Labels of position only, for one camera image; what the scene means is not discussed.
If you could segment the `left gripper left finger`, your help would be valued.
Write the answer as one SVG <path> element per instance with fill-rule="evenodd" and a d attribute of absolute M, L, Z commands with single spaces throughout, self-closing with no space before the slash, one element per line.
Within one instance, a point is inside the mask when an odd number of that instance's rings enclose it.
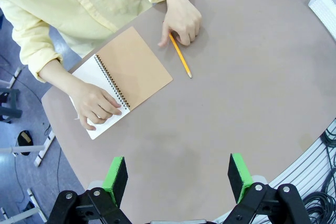
<path fill-rule="evenodd" d="M 120 209 L 128 180 L 124 157 L 115 157 L 100 187 L 78 195 L 75 191 L 59 193 L 48 218 L 49 223 L 130 223 Z"/>

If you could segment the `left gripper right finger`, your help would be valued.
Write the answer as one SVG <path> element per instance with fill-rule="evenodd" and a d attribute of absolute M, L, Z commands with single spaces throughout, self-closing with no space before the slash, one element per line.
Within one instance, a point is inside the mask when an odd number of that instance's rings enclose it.
<path fill-rule="evenodd" d="M 230 155 L 227 175 L 236 206 L 224 223 L 252 223 L 257 216 L 266 216 L 271 223 L 311 223 L 295 185 L 275 189 L 254 182 L 240 153 Z"/>

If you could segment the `person's right hand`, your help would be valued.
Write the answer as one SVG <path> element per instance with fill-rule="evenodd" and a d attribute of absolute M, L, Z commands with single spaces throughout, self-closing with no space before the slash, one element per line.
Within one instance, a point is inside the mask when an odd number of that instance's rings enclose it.
<path fill-rule="evenodd" d="M 104 89 L 80 81 L 69 92 L 81 125 L 95 131 L 96 125 L 104 124 L 114 115 L 121 115 L 121 105 Z"/>

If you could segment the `person's left hand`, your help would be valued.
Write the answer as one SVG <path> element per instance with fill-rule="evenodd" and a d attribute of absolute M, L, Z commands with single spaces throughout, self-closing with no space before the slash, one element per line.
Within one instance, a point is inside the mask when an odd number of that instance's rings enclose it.
<path fill-rule="evenodd" d="M 158 45 L 165 46 L 171 32 L 177 33 L 182 45 L 190 45 L 199 33 L 202 15 L 189 0 L 166 0 L 166 4 L 167 12 Z"/>

